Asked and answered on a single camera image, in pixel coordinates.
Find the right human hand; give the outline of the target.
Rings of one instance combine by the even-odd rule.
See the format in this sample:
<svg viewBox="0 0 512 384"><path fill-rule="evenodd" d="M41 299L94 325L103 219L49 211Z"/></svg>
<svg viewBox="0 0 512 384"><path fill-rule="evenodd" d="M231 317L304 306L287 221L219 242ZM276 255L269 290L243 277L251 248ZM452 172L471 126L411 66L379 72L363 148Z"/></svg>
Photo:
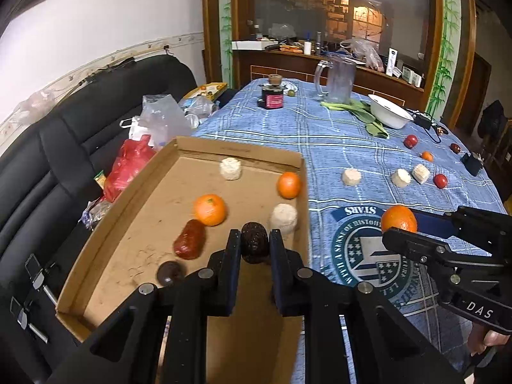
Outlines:
<svg viewBox="0 0 512 384"><path fill-rule="evenodd" d="M487 326L473 323L467 346L471 356L482 354L487 348L497 347L501 352L511 354L510 336L500 334Z"/></svg>

